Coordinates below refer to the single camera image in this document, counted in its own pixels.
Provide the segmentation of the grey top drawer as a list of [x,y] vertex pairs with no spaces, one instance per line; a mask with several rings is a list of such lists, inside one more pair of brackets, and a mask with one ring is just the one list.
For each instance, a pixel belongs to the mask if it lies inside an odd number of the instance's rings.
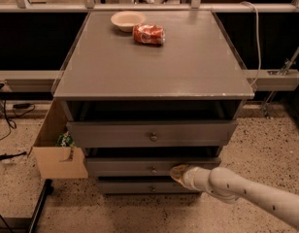
[[209,147],[229,142],[235,101],[68,101],[67,128],[81,148]]

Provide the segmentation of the green snack bag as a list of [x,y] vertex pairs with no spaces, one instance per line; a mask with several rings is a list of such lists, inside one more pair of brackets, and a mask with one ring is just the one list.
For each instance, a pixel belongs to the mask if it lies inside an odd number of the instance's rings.
[[70,133],[65,132],[65,133],[59,135],[56,145],[58,147],[63,147],[63,148],[67,148],[67,147],[73,148],[75,146],[75,142],[72,139],[72,136],[70,135]]

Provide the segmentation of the black metal frame base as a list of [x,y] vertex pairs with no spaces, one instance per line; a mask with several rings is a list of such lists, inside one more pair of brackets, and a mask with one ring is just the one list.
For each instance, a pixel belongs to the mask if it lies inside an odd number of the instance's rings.
[[53,193],[52,180],[46,179],[34,212],[30,217],[3,217],[0,214],[0,233],[36,233],[47,198]]

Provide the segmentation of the grey drawer cabinet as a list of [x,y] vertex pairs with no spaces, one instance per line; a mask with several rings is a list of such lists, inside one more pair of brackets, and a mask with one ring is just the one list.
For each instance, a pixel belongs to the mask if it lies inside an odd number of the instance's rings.
[[147,11],[147,21],[165,29],[160,47],[135,42],[111,16],[88,16],[54,93],[62,107],[68,101],[235,101],[237,118],[252,97],[214,14]]

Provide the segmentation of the black power adapter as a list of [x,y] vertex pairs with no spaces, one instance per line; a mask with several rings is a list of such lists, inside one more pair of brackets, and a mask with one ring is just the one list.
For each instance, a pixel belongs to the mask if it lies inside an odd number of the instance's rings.
[[20,103],[20,104],[14,104],[13,108],[17,110],[21,110],[21,109],[28,109],[30,106],[31,106],[30,103]]

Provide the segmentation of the beige bowl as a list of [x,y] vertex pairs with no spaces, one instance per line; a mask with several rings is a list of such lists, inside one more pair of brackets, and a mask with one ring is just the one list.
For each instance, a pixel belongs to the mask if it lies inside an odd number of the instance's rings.
[[130,33],[133,27],[143,23],[146,16],[141,12],[123,11],[118,12],[111,17],[111,22],[122,32]]

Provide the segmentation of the grey bottom drawer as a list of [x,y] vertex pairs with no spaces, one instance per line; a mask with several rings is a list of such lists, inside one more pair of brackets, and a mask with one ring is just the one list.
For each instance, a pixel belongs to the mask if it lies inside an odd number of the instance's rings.
[[100,177],[96,179],[103,194],[186,194],[184,188],[170,177]]

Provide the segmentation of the cardboard box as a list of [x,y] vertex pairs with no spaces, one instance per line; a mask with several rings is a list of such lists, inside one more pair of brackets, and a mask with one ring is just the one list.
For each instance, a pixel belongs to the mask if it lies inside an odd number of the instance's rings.
[[76,146],[58,147],[60,134],[68,132],[62,106],[52,101],[32,147],[43,179],[87,179],[83,151]]

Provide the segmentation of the crushed red soda can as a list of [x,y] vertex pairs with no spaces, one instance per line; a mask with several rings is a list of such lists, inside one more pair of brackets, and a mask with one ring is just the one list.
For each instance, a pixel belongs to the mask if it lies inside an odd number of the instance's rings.
[[162,46],[165,42],[165,31],[160,25],[138,24],[133,28],[133,38],[141,44]]

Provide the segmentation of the grey drawer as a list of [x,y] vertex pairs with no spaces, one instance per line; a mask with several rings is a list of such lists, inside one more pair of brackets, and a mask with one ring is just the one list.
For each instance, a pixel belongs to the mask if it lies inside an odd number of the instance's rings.
[[229,142],[235,101],[68,101],[67,128],[81,148],[209,147]]
[[85,164],[92,177],[162,177],[180,164],[212,169],[220,158],[210,147],[99,148],[90,151]]
[[103,194],[186,194],[184,188],[170,177],[100,177],[96,179]]

